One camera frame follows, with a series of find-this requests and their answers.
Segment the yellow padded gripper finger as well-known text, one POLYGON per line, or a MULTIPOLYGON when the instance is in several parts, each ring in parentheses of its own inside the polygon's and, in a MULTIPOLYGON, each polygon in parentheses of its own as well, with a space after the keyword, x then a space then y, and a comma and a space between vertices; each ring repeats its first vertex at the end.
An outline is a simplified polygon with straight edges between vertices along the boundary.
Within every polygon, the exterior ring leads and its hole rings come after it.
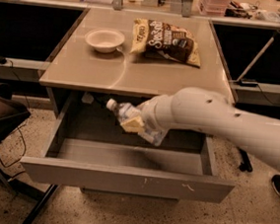
POLYGON ((133 117, 123 116, 121 118, 121 128, 128 133, 138 133, 143 130, 145 124, 140 115, 133 117))

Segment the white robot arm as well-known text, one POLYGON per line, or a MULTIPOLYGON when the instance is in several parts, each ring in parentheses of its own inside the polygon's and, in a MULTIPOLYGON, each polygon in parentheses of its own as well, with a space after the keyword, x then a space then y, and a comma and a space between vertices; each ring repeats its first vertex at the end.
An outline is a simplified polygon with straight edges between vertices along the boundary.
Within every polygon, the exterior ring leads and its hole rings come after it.
POLYGON ((139 105, 121 126, 155 145, 161 144, 155 134, 171 129, 219 136, 280 171, 280 119, 236 109, 211 91, 189 87, 154 97, 139 105))

